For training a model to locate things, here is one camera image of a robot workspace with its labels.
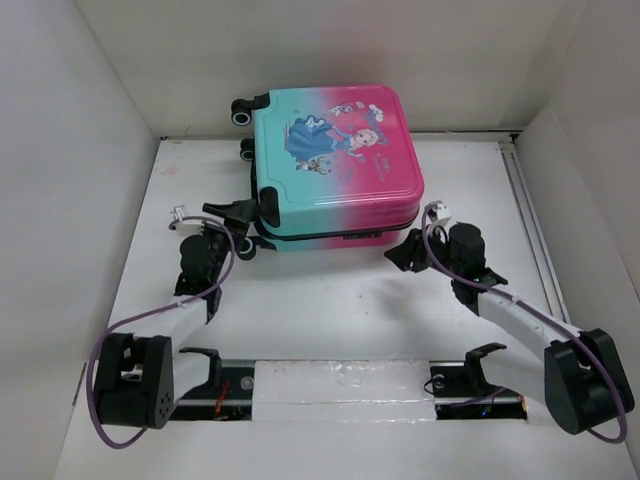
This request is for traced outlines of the pink teal kids suitcase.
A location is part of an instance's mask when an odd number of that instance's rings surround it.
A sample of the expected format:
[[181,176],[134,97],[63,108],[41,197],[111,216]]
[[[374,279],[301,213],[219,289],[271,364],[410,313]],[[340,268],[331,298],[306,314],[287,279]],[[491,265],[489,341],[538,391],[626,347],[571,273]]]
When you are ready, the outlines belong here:
[[401,101],[385,85],[272,89],[235,99],[250,126],[256,245],[280,252],[387,245],[416,219],[424,180]]

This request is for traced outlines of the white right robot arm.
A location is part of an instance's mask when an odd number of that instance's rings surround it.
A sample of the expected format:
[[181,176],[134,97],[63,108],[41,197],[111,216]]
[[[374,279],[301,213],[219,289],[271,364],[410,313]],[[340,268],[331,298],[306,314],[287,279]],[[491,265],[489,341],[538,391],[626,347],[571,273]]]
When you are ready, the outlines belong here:
[[463,306],[508,333],[540,363],[529,367],[510,360],[500,343],[476,347],[466,353],[462,369],[468,390],[481,399],[511,390],[543,404],[568,434],[587,432],[608,444],[626,439],[635,400],[613,338],[602,329],[567,325],[509,292],[507,280],[486,264],[478,227],[425,225],[384,255],[403,272],[432,268],[447,276]]

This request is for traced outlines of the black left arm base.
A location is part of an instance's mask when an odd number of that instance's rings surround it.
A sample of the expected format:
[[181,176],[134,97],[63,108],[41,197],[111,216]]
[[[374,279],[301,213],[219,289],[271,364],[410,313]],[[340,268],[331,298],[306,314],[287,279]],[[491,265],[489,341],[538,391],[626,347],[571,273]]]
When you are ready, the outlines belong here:
[[224,360],[217,350],[193,349],[213,361],[212,379],[195,386],[175,401],[170,421],[250,421],[255,366],[252,360]]

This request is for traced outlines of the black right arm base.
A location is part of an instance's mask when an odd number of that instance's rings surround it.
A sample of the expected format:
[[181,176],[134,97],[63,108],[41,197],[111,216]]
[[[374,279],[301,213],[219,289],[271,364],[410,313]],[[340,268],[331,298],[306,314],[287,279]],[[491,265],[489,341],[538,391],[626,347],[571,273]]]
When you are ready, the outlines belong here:
[[432,397],[436,419],[526,420],[523,397],[505,387],[487,382],[481,361],[506,350],[497,342],[476,347],[463,360],[429,363],[429,378],[423,391]]

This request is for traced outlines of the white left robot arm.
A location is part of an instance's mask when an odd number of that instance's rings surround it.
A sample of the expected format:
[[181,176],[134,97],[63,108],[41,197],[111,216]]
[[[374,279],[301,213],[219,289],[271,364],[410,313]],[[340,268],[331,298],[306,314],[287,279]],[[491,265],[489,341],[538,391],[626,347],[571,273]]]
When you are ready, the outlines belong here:
[[212,396],[214,410],[223,409],[236,375],[225,372],[217,350],[187,341],[216,315],[235,259],[249,257],[256,214],[254,200],[206,204],[200,216],[174,211],[169,228],[184,238],[169,304],[117,322],[92,351],[87,400],[98,428],[161,429],[191,394]]

